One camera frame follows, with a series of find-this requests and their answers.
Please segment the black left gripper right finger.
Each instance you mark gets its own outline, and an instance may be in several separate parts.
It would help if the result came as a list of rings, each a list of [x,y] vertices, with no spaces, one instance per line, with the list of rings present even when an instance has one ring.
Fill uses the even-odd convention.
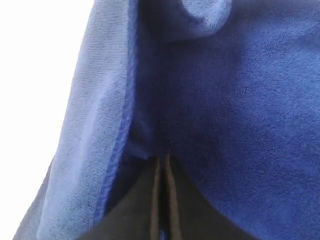
[[[166,155],[164,176],[168,206],[168,240],[251,240],[210,205],[188,178],[178,158]]]

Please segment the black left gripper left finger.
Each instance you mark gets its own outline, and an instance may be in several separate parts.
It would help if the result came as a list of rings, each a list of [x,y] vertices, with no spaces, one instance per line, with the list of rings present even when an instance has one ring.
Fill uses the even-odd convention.
[[[81,240],[159,240],[160,160],[152,157],[119,203]]]

